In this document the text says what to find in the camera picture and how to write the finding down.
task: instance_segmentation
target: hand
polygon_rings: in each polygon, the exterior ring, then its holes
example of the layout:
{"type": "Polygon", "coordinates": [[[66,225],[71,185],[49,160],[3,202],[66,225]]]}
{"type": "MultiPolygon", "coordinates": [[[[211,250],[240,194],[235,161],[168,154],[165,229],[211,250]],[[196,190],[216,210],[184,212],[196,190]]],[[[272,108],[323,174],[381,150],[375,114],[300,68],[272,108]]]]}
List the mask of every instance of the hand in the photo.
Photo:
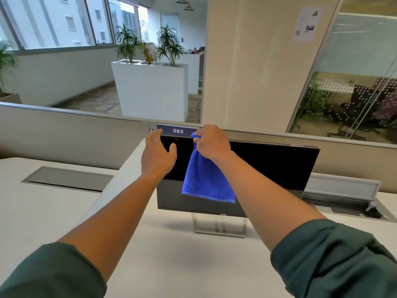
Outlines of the hand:
{"type": "Polygon", "coordinates": [[[220,157],[229,154],[230,143],[225,131],[216,125],[206,124],[195,132],[201,138],[193,138],[197,143],[196,149],[205,158],[215,162],[220,157]]]}
{"type": "Polygon", "coordinates": [[[176,161],[176,145],[171,144],[167,152],[160,140],[163,130],[151,131],[146,137],[146,147],[142,154],[142,175],[149,175],[160,180],[169,173],[176,161]]]}

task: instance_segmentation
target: monitor stand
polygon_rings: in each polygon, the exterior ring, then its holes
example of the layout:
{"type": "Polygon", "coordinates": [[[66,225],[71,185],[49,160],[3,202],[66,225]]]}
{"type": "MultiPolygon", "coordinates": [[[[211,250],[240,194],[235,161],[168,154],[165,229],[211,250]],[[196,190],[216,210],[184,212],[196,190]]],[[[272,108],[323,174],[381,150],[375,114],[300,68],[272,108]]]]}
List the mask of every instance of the monitor stand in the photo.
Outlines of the monitor stand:
{"type": "Polygon", "coordinates": [[[242,238],[246,235],[247,219],[244,217],[192,213],[192,219],[196,233],[242,238]]]}

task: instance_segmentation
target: computer monitor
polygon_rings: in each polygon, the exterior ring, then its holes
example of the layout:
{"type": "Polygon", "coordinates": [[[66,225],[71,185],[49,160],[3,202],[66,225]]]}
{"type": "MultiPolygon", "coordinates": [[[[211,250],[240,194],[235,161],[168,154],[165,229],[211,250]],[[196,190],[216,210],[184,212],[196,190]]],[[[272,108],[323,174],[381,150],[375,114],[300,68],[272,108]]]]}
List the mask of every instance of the computer monitor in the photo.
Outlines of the computer monitor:
{"type": "MultiPolygon", "coordinates": [[[[171,172],[157,186],[159,209],[246,217],[238,199],[218,202],[182,194],[183,180],[193,151],[193,139],[161,135],[166,150],[177,146],[178,158],[171,172]]],[[[231,150],[261,174],[301,198],[320,149],[317,147],[230,140],[231,150]]]]}

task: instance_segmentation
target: poster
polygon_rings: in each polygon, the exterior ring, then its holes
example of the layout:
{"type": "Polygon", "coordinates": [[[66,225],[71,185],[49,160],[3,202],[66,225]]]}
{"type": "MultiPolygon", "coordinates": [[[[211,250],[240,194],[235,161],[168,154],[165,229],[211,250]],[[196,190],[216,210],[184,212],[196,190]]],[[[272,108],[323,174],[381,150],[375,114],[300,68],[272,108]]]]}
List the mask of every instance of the poster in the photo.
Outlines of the poster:
{"type": "Polygon", "coordinates": [[[318,27],[322,14],[322,7],[304,6],[300,10],[292,40],[294,42],[311,42],[318,27]]]}

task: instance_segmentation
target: blue microfiber cloth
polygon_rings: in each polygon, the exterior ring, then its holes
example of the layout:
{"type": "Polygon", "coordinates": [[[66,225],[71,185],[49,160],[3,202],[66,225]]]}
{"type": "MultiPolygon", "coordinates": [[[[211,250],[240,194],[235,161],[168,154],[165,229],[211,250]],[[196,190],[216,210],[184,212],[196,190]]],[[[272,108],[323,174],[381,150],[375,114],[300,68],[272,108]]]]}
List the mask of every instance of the blue microfiber cloth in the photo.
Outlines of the blue microfiber cloth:
{"type": "MultiPolygon", "coordinates": [[[[193,138],[200,138],[192,133],[193,138]]],[[[219,202],[235,202],[235,194],[221,170],[210,159],[194,150],[187,166],[182,194],[203,197],[219,202]]]]}

